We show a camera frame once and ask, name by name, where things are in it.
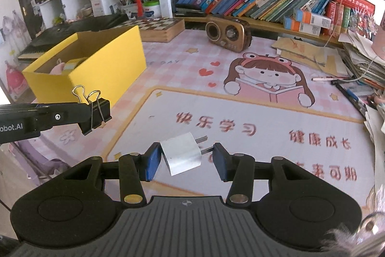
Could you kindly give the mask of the pink plush pig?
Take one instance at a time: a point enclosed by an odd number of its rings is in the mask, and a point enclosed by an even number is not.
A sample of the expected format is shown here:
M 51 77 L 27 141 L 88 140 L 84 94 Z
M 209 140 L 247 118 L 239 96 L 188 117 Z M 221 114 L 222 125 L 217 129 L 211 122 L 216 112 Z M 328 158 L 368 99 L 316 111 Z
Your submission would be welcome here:
M 58 59 L 56 65 L 51 69 L 50 74 L 51 75 L 61 75 L 63 73 L 65 67 L 65 62 Z

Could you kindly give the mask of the white usb charger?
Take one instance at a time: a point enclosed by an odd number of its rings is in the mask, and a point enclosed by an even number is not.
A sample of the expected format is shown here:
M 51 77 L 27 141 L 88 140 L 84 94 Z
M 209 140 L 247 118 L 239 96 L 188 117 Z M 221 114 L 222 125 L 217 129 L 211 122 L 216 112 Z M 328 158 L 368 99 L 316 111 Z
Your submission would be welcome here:
M 188 132 L 160 142 L 162 154 L 171 176 L 197 168 L 202 156 L 213 152 L 213 146 L 201 149 L 199 144 L 207 141 L 207 136 L 194 138 Z

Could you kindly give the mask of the white staples box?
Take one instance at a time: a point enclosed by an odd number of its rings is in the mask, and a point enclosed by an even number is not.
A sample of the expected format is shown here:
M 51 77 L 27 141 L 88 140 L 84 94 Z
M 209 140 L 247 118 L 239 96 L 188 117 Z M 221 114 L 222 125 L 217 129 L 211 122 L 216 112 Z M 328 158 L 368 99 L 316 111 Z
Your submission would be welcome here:
M 71 73 L 74 69 L 76 69 L 78 66 L 80 66 L 87 58 L 78 58 L 78 59 L 71 59 L 67 61 L 64 64 L 63 70 L 62 70 L 62 75 L 68 75 Z

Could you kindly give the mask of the black binder clip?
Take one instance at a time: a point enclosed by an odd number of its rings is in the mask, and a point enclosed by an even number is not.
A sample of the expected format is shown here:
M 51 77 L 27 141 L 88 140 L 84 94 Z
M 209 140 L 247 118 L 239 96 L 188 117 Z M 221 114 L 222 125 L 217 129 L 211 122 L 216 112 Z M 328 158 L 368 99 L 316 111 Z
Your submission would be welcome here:
M 103 128 L 112 119 L 110 101 L 101 97 L 100 90 L 93 90 L 86 95 L 85 87 L 77 85 L 72 89 L 72 94 L 78 98 L 79 102 L 85 99 L 90 110 L 90 117 L 85 122 L 78 123 L 84 136 L 97 128 Z

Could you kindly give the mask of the black electronic keyboard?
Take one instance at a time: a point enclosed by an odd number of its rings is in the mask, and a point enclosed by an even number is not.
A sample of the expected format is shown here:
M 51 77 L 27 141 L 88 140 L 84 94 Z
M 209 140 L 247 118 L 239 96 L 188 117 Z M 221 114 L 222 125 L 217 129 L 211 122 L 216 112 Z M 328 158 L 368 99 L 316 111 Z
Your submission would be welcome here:
M 58 26 L 53 26 L 33 39 L 18 56 L 18 61 L 21 63 L 32 63 L 74 33 L 103 31 L 119 26 L 126 21 L 128 21 L 126 14 L 112 14 L 99 17 L 87 17 L 71 23 L 62 23 Z

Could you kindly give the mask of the pink cartoon desk mat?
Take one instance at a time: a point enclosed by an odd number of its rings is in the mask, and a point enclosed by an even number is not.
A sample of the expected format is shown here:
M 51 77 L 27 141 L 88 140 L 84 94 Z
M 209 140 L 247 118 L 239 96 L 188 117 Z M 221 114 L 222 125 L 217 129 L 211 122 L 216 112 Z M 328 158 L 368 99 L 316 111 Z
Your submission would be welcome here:
M 301 67 L 313 100 L 295 92 L 272 102 L 249 85 L 224 84 L 241 54 L 208 42 L 202 31 L 186 30 L 173 41 L 145 43 L 147 68 L 112 108 L 112 119 L 87 136 L 77 126 L 58 126 L 10 146 L 39 166 L 39 183 L 94 155 L 107 161 L 143 153 L 153 142 L 184 133 L 206 136 L 230 153 L 268 162 L 282 156 L 354 198 L 364 211 L 375 186 L 374 146 L 364 120 L 347 98 Z

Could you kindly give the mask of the yellow cardboard box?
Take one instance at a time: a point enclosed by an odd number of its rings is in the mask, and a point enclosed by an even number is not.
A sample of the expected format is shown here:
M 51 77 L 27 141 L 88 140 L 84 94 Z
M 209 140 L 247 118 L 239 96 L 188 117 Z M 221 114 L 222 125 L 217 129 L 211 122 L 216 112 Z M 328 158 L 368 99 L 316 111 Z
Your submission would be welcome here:
M 51 75 L 57 60 L 87 59 L 68 75 Z M 77 102 L 72 89 L 100 90 L 115 104 L 146 69 L 140 30 L 118 27 L 74 33 L 27 66 L 23 75 L 40 103 Z

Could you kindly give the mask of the pink white pen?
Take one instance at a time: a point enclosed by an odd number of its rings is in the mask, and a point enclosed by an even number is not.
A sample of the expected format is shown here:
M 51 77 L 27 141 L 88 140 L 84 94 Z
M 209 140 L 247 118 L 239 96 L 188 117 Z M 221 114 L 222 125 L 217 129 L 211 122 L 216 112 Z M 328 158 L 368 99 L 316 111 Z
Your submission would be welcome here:
M 344 80 L 346 78 L 334 78 L 334 77 L 314 77 L 311 80 L 312 81 L 336 81 L 336 80 Z

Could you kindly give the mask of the brown retro radio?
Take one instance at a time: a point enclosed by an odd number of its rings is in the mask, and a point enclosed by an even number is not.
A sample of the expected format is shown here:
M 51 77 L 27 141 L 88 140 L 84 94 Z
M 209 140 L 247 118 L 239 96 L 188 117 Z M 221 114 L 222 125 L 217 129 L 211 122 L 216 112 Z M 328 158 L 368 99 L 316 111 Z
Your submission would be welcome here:
M 252 41 L 250 24 L 230 16 L 209 16 L 205 32 L 212 44 L 236 53 L 246 50 Z

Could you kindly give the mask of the wooden chess box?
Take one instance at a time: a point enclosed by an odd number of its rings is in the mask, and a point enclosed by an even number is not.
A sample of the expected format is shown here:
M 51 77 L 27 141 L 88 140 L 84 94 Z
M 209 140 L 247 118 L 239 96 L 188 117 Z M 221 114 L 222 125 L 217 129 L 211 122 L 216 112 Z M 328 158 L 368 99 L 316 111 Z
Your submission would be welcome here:
M 184 19 L 181 18 L 148 18 L 129 20 L 118 27 L 135 27 L 140 30 L 143 42 L 168 43 L 182 33 L 185 29 Z

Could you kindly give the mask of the brown paper envelopes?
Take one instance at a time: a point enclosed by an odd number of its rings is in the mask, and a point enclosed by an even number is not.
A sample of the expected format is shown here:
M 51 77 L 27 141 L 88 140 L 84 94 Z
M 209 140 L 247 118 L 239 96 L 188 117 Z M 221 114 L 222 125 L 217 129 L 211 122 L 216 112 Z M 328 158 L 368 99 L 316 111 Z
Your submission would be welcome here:
M 348 77 L 338 49 L 320 47 L 287 37 L 279 37 L 272 45 L 277 54 L 284 59 L 321 70 L 335 77 Z

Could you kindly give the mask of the white green jar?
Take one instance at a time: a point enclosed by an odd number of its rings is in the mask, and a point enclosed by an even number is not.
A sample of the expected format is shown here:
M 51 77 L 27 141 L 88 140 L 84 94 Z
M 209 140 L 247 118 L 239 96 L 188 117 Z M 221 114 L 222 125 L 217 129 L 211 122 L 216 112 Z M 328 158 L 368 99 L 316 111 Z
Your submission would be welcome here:
M 158 0 L 147 1 L 143 4 L 144 16 L 146 18 L 161 18 L 160 3 Z

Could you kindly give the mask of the orange white box lower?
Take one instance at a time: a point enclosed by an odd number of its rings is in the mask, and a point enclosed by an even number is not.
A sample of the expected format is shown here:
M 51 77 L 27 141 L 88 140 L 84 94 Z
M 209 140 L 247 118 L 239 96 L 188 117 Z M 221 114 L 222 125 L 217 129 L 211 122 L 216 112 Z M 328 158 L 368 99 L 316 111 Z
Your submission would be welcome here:
M 283 22 L 284 28 L 292 31 L 297 31 L 300 33 L 310 34 L 314 36 L 319 36 L 321 33 L 321 28 L 318 26 L 312 26 L 308 23 L 303 23 L 295 21 L 291 17 L 284 17 Z

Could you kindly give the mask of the orange white box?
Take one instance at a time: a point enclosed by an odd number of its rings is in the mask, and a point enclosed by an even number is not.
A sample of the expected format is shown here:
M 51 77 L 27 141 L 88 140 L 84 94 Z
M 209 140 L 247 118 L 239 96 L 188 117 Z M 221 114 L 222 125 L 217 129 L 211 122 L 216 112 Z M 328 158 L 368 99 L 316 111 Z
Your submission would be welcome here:
M 284 17 L 283 22 L 284 28 L 292 31 L 297 31 L 300 33 L 310 34 L 314 36 L 319 36 L 321 33 L 321 28 L 318 26 L 312 26 L 308 23 L 303 23 L 295 21 L 291 17 Z
M 329 29 L 332 25 L 332 20 L 330 18 L 300 9 L 294 12 L 293 18 L 295 21 L 307 23 L 324 29 Z

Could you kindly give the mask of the stack of papers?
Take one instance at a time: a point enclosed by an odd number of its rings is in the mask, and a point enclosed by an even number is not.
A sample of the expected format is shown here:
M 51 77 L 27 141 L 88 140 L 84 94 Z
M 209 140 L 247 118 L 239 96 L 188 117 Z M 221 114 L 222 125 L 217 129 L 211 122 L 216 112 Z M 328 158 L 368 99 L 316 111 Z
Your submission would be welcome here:
M 384 184 L 384 49 L 373 50 L 373 43 L 349 31 L 339 36 L 339 55 L 348 77 L 332 81 L 344 92 L 365 119 L 375 146 L 375 186 Z

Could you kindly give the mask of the orange white box upper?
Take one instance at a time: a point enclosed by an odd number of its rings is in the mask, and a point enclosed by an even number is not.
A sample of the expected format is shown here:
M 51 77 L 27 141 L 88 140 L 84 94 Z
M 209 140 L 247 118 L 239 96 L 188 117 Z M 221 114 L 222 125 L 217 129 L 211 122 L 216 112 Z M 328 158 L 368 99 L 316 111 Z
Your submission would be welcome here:
M 330 18 L 300 9 L 294 12 L 293 18 L 295 21 L 307 23 L 324 29 L 329 29 L 332 25 L 332 20 Z

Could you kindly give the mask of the pink cylinder holder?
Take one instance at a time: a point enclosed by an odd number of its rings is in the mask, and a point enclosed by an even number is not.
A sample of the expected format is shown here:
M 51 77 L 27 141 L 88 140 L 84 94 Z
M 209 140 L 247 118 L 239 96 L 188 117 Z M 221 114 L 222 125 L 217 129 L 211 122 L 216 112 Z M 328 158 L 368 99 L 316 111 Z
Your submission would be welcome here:
M 377 34 L 373 38 L 371 48 L 377 56 L 385 60 L 385 31 L 383 29 L 377 31 Z

